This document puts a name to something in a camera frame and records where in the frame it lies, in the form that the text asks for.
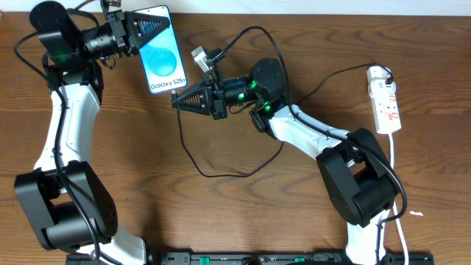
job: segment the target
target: white wall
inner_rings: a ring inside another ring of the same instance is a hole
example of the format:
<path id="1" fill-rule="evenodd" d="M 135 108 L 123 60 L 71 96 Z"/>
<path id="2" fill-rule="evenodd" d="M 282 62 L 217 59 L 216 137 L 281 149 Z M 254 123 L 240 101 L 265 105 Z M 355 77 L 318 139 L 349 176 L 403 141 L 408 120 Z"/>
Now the white wall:
<path id="1" fill-rule="evenodd" d="M 57 0 L 76 7 L 84 0 Z M 30 11 L 41 0 L 0 0 L 0 10 Z M 122 0 L 123 10 L 165 4 L 173 13 L 467 15 L 471 0 Z M 101 11 L 95 1 L 83 8 Z"/>

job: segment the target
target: black cable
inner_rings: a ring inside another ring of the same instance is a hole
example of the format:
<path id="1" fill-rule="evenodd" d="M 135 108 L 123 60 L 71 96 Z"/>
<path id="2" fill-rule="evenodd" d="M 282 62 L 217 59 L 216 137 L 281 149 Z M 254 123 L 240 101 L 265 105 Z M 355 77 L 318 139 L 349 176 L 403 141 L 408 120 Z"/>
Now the black cable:
<path id="1" fill-rule="evenodd" d="M 232 108 L 232 107 L 234 107 L 234 106 L 230 106 L 230 107 L 229 107 L 229 112 L 232 113 L 232 114 L 239 114 L 239 113 L 241 113 L 242 111 L 244 111 L 246 108 L 252 106 L 252 105 L 255 104 L 255 103 L 257 103 L 255 100 L 252 101 L 252 102 L 249 102 L 249 103 L 245 104 L 243 107 L 241 107 L 241 108 L 240 108 L 239 110 L 237 110 L 237 111 L 232 111 L 230 108 Z"/>
<path id="2" fill-rule="evenodd" d="M 190 151 L 186 148 L 185 142 L 183 140 L 183 130 L 182 130 L 182 122 L 180 121 L 180 111 L 177 110 L 177 120 L 178 120 L 178 129 L 180 130 L 180 141 L 182 143 L 183 149 L 185 150 L 186 154 L 189 156 L 191 159 L 191 162 L 193 162 L 194 167 L 196 170 L 203 176 L 203 177 L 250 177 L 253 174 L 259 172 L 262 168 L 264 168 L 266 165 L 268 165 L 270 162 L 272 162 L 281 152 L 283 149 L 283 145 L 285 142 L 281 142 L 280 148 L 278 152 L 276 152 L 275 155 L 273 155 L 270 159 L 267 160 L 263 165 L 259 166 L 256 170 L 253 172 L 250 172 L 249 174 L 217 174 L 217 175 L 208 175 L 205 174 L 199 169 L 198 165 L 196 164 L 196 161 L 193 159 L 193 156 L 191 155 Z"/>
<path id="3" fill-rule="evenodd" d="M 43 64 L 44 72 L 47 77 L 49 77 L 51 73 L 51 68 L 49 67 L 49 52 L 45 52 L 43 54 L 43 58 L 41 59 L 41 63 Z"/>
<path id="4" fill-rule="evenodd" d="M 75 10 L 79 10 L 80 8 L 84 7 L 85 5 L 87 5 L 87 4 L 89 4 L 89 3 L 93 2 L 93 1 L 95 1 L 95 0 L 85 0 L 83 3 L 79 4 L 79 5 L 76 6 L 74 9 L 75 9 Z"/>
<path id="5" fill-rule="evenodd" d="M 109 255 L 106 255 L 104 253 L 102 253 L 102 258 L 107 261 L 108 263 L 110 264 L 113 264 L 113 265 L 122 265 L 121 262 L 115 260 L 114 258 L 111 258 Z"/>
<path id="6" fill-rule="evenodd" d="M 108 65 L 107 60 L 100 58 L 100 62 L 102 62 L 102 65 L 108 67 L 108 69 L 113 70 L 116 66 L 116 59 L 111 56 L 111 59 L 113 59 L 113 64 L 111 66 Z"/>
<path id="7" fill-rule="evenodd" d="M 378 233 L 376 234 L 376 264 L 380 264 L 380 237 L 381 237 L 381 230 L 383 229 L 383 224 L 378 223 Z"/>
<path id="8" fill-rule="evenodd" d="M 84 41 L 95 38 L 98 35 L 98 30 L 99 30 L 100 25 L 98 23 L 98 20 L 96 20 L 95 16 L 92 13 L 81 11 L 81 10 L 78 10 L 77 8 L 68 8 L 67 13 L 69 15 L 78 15 L 78 16 L 81 16 L 83 18 L 88 18 L 88 19 L 92 20 L 95 23 L 95 27 L 91 31 L 87 31 L 83 35 L 83 40 Z"/>
<path id="9" fill-rule="evenodd" d="M 283 56 L 281 55 L 281 52 L 280 50 L 278 49 L 278 46 L 277 44 L 275 43 L 275 40 L 273 40 L 272 36 L 266 31 L 266 29 L 264 29 L 263 27 L 261 26 L 249 26 L 247 27 L 246 29 L 242 30 L 241 33 L 239 33 L 239 35 L 237 37 L 234 38 L 234 40 L 229 43 L 229 45 L 227 45 L 226 48 L 224 48 L 224 50 L 219 53 L 218 55 L 216 55 L 216 57 L 220 57 L 222 56 L 225 52 L 227 52 L 230 47 L 232 47 L 234 45 L 234 43 L 245 33 L 245 32 L 248 32 L 249 30 L 251 29 L 259 29 L 261 31 L 263 31 L 265 33 L 265 35 L 268 37 L 268 39 L 270 39 L 270 41 L 272 42 L 273 44 L 273 47 L 275 48 L 277 54 L 278 54 L 278 57 L 280 58 L 280 62 L 281 62 L 281 65 L 283 67 L 283 72 L 284 72 L 284 75 L 285 75 L 285 81 L 286 81 L 286 86 L 288 88 L 288 108 L 289 108 L 289 111 L 290 113 L 293 115 L 293 117 L 295 119 L 297 119 L 298 121 L 300 121 L 302 124 L 304 124 L 305 126 L 311 128 L 312 130 L 316 130 L 317 132 L 319 133 L 322 133 L 324 135 L 326 135 L 327 137 L 330 137 L 330 138 L 334 138 L 336 140 L 339 140 L 341 142 L 344 142 L 346 144 L 349 144 L 351 147 L 354 147 L 356 148 L 358 151 L 360 152 L 363 152 L 367 155 L 369 155 L 370 158 L 372 158 L 374 161 L 378 162 L 387 172 L 388 172 L 388 176 L 389 178 L 391 179 L 391 181 L 394 183 L 394 186 L 396 189 L 399 190 L 399 193 L 401 195 L 401 197 L 403 198 L 403 207 L 401 209 L 401 211 L 395 215 L 395 216 L 391 216 L 391 217 L 388 217 L 388 218 L 385 218 L 385 219 L 381 219 L 379 222 L 378 222 L 378 229 L 380 231 L 381 227 L 382 227 L 382 224 L 385 223 L 385 222 L 389 222 L 389 221 L 393 221 L 395 219 L 398 219 L 400 218 L 401 216 L 404 215 L 404 213 L 406 213 L 407 211 L 407 196 L 406 196 L 406 191 L 404 190 L 404 187 L 403 185 L 401 184 L 401 182 L 399 181 L 399 179 L 397 178 L 396 174 L 394 173 L 394 171 L 392 170 L 391 166 L 386 163 L 385 161 L 383 161 L 383 159 L 381 159 L 381 157 L 376 154 L 374 151 L 372 151 L 370 148 L 366 147 L 366 146 L 362 146 L 360 144 L 357 144 L 353 141 L 350 141 L 346 138 L 342 138 L 342 137 L 339 137 L 337 135 L 332 135 L 330 134 L 329 131 L 325 131 L 325 130 L 322 130 L 321 128 L 318 128 L 312 124 L 309 124 L 308 122 L 304 121 L 303 119 L 301 119 L 299 117 L 299 113 L 295 113 L 293 111 L 293 107 L 292 107 L 292 101 L 291 101 L 291 86 L 290 86 L 290 83 L 289 83 L 289 75 L 288 75 L 288 69 L 286 68 L 286 64 L 285 64 L 285 61 L 283 59 Z M 387 68 L 384 68 L 391 76 L 390 78 L 388 78 L 388 82 L 391 83 L 392 82 L 392 73 L 387 69 Z"/>
<path id="10" fill-rule="evenodd" d="M 362 68 L 362 67 L 366 67 L 366 66 L 380 66 L 381 68 L 383 68 L 386 72 L 388 72 L 388 74 L 390 75 L 390 77 L 388 78 L 388 80 L 390 79 L 390 82 L 386 82 L 386 84 L 390 84 L 392 83 L 392 80 L 393 80 L 393 76 L 392 76 L 392 73 L 390 72 L 390 70 L 388 70 L 386 67 L 382 66 L 381 64 L 379 63 L 365 63 L 365 64 L 362 64 L 362 65 L 359 65 L 359 66 L 353 66 L 353 67 L 350 67 L 350 68 L 346 68 L 346 69 L 343 69 L 343 70 L 340 70 L 340 71 L 335 71 L 333 72 L 332 74 L 329 74 L 328 76 L 326 76 L 322 82 L 319 83 L 319 85 L 317 86 L 316 89 L 314 89 L 312 92 L 310 92 L 309 94 L 305 95 L 303 98 L 301 98 L 300 100 L 298 100 L 296 102 L 296 105 L 299 105 L 301 104 L 302 101 L 304 101 L 305 99 L 307 99 L 309 96 L 312 96 L 314 93 L 316 93 L 321 87 L 322 85 L 324 85 L 324 83 L 331 77 L 333 77 L 334 75 L 336 74 L 340 74 L 340 73 L 343 73 L 345 71 L 350 71 L 350 70 L 354 70 L 354 69 L 357 69 L 357 68 Z"/>
<path id="11" fill-rule="evenodd" d="M 96 235 L 96 231 L 94 230 L 90 219 L 88 218 L 87 213 L 83 209 L 82 205 L 80 204 L 79 200 L 75 196 L 75 193 L 72 191 L 69 183 L 68 183 L 68 178 L 67 176 L 63 173 L 62 167 L 60 166 L 59 162 L 59 156 L 61 155 L 59 153 L 60 149 L 60 136 L 62 134 L 62 127 L 64 124 L 64 118 L 65 118 L 65 112 L 67 109 L 67 104 L 64 98 L 64 95 L 60 92 L 59 88 L 50 80 L 48 76 L 46 76 L 43 72 L 41 72 L 38 68 L 36 68 L 33 64 L 28 62 L 24 57 L 20 54 L 19 52 L 19 47 L 20 45 L 25 41 L 28 40 L 34 36 L 36 36 L 38 33 L 33 32 L 32 34 L 27 35 L 26 37 L 22 38 L 19 40 L 19 42 L 16 43 L 15 45 L 15 54 L 18 56 L 18 58 L 25 63 L 27 66 L 29 66 L 33 71 L 38 73 L 45 81 L 48 82 L 48 84 L 51 84 L 53 86 L 53 91 L 57 93 L 57 95 L 60 98 L 61 101 L 61 111 L 60 111 L 60 117 L 59 117 L 59 124 L 57 125 L 57 132 L 54 140 L 54 149 L 52 150 L 52 153 L 54 154 L 54 163 L 56 166 L 57 174 L 59 175 L 60 182 L 63 184 L 64 188 L 66 189 L 68 195 L 72 199 L 72 202 L 75 204 L 77 207 L 77 210 L 79 211 L 80 216 L 83 218 L 85 221 L 85 224 L 87 225 L 87 229 L 90 232 L 91 238 L 93 240 L 93 244 L 95 245 L 95 257 L 91 257 L 91 260 L 98 261 L 100 259 L 100 246 L 99 246 L 99 241 L 98 241 L 98 236 Z"/>

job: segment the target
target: smartphone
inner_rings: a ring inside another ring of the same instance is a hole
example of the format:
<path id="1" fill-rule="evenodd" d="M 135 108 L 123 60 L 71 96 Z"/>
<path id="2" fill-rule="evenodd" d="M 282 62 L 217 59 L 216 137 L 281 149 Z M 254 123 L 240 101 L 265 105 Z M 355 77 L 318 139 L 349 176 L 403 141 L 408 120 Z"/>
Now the smartphone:
<path id="1" fill-rule="evenodd" d="M 136 10 L 136 13 L 159 15 L 170 20 L 170 27 L 155 36 L 139 49 L 142 65 L 146 73 L 147 85 L 151 93 L 160 93 L 187 85 L 180 50 L 169 8 L 165 5 Z"/>

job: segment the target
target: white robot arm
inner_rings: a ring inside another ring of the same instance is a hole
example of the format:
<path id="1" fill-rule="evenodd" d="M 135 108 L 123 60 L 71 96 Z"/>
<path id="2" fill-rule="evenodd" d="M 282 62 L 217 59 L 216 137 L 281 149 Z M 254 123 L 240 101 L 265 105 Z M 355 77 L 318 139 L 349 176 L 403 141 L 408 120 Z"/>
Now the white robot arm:
<path id="1" fill-rule="evenodd" d="M 89 84 L 73 84 L 61 86 L 60 92 L 67 102 L 65 119 L 60 138 L 60 164 L 67 166 L 72 161 L 91 162 L 91 139 L 96 114 L 99 112 L 100 101 L 95 90 Z M 57 93 L 51 93 L 52 118 L 46 145 L 35 170 L 43 172 L 55 170 L 54 140 L 61 113 L 61 101 Z M 90 255 L 95 250 L 93 244 L 84 245 L 76 252 Z M 126 228 L 118 225 L 116 234 L 111 236 L 110 243 L 100 243 L 101 261 L 110 264 L 105 257 L 112 258 L 120 264 L 145 264 L 146 244 L 142 238 L 131 235 Z"/>
<path id="2" fill-rule="evenodd" d="M 331 134 L 346 138 L 349 133 L 346 130 L 339 130 L 323 124 L 302 112 L 296 105 L 292 105 L 292 109 L 294 113 L 297 113 L 297 116 L 304 121 L 325 131 L 329 131 Z M 273 118 L 269 120 L 269 123 L 277 139 L 294 145 L 314 160 L 316 160 L 316 157 L 320 155 L 324 149 L 333 148 L 341 143 L 339 140 L 329 138 L 316 130 L 312 130 L 301 123 L 299 119 L 295 119 L 287 106 L 277 111 L 273 115 Z M 351 166 L 355 164 L 355 162 L 349 160 L 346 164 L 347 166 Z M 385 219 L 388 215 L 389 210 L 381 211 L 373 217 L 369 225 L 365 227 L 347 223 L 348 242 L 345 252 L 354 264 L 376 263 L 376 242 L 378 237 L 376 224 L 379 219 Z M 379 256 L 382 259 L 386 254 L 383 245 L 384 229 L 382 229 L 380 237 Z"/>
<path id="3" fill-rule="evenodd" d="M 378 158 L 370 160 L 371 152 L 363 153 L 345 143 L 354 142 L 387 161 L 373 134 L 363 128 L 339 130 L 308 116 L 296 105 L 289 106 L 283 95 L 286 84 L 280 61 L 262 59 L 249 74 L 223 79 L 216 64 L 223 57 L 219 54 L 220 49 L 208 53 L 201 47 L 194 50 L 192 55 L 205 72 L 203 80 L 180 95 L 172 91 L 171 106 L 217 120 L 227 118 L 226 107 L 255 104 L 249 113 L 259 132 L 293 144 L 317 161 L 331 202 L 348 222 L 346 253 L 350 260 L 376 264 L 386 254 L 384 230 L 378 233 L 377 223 L 387 217 L 398 191 Z M 363 161 L 365 168 L 353 176 L 348 168 Z"/>

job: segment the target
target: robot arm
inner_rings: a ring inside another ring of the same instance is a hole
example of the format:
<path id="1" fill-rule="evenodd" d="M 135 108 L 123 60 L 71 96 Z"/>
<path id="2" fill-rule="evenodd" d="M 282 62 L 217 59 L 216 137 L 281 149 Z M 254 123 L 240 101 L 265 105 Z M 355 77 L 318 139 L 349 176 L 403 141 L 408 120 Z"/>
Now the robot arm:
<path id="1" fill-rule="evenodd" d="M 107 5 L 116 2 L 101 0 L 106 22 L 98 25 L 94 19 L 96 27 L 86 30 L 80 30 L 71 19 L 71 15 L 84 12 L 66 10 L 54 1 L 42 2 L 30 13 L 36 34 L 48 51 L 43 66 L 53 111 L 43 152 L 33 172 L 16 177 L 15 192 L 44 249 L 85 253 L 86 260 L 94 256 L 96 248 L 91 243 L 96 241 L 101 261 L 111 263 L 108 260 L 112 257 L 120 264 L 145 264 L 144 240 L 118 226 L 114 201 L 90 167 L 93 124 L 103 90 L 102 70 L 96 60 L 108 66 L 106 60 L 112 55 L 138 54 L 143 45 L 169 27 L 170 20 L 121 10 L 109 12 Z M 48 66 L 47 57 L 53 66 Z M 64 188 L 70 188 L 75 198 L 54 204 L 52 200 L 65 193 Z"/>
<path id="2" fill-rule="evenodd" d="M 221 70 L 210 58 L 218 53 L 219 50 L 206 53 L 201 47 L 193 52 L 195 61 L 203 64 L 206 72 L 202 81 L 180 95 L 172 91 L 174 109 L 212 115 L 217 120 L 227 118 L 228 106 L 255 102 L 249 113 L 258 131 L 289 142 L 316 160 L 330 200 L 347 222 L 366 227 L 374 216 L 392 207 L 398 191 L 383 167 L 368 154 L 311 129 L 299 118 L 330 135 L 365 146 L 387 160 L 370 131 L 361 128 L 348 132 L 330 127 L 303 113 L 296 105 L 291 106 L 292 113 L 283 95 L 286 85 L 278 60 L 261 59 L 249 74 L 223 79 Z M 365 167 L 353 175 L 349 167 L 363 162 Z"/>

